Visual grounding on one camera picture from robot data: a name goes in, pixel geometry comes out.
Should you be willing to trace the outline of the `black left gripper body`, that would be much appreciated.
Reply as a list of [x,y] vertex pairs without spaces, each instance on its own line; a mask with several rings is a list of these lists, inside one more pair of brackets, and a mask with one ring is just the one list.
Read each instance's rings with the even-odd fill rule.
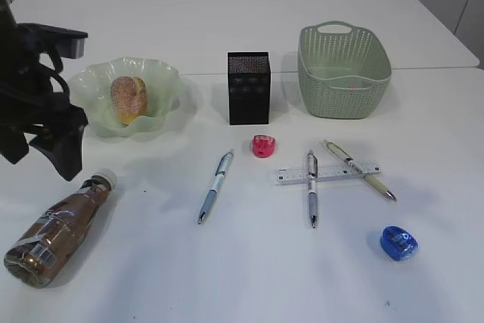
[[63,57],[55,50],[1,51],[1,130],[38,135],[88,125],[85,112],[70,102],[70,89],[60,75]]

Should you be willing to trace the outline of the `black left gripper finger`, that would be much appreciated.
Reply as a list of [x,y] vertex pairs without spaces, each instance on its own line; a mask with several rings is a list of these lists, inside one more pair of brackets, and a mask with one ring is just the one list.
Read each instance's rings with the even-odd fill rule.
[[29,153],[29,145],[22,132],[15,129],[1,130],[1,155],[11,164],[17,164]]
[[29,145],[51,162],[59,175],[72,181],[82,170],[83,127],[71,130],[44,131],[35,136]]

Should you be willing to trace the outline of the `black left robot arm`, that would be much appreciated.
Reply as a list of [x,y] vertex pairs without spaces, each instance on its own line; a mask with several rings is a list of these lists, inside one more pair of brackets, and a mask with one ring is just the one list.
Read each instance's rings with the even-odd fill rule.
[[18,163],[30,148],[59,175],[72,180],[82,169],[88,119],[70,102],[61,76],[64,58],[84,54],[85,32],[39,23],[17,23],[1,0],[1,155]]

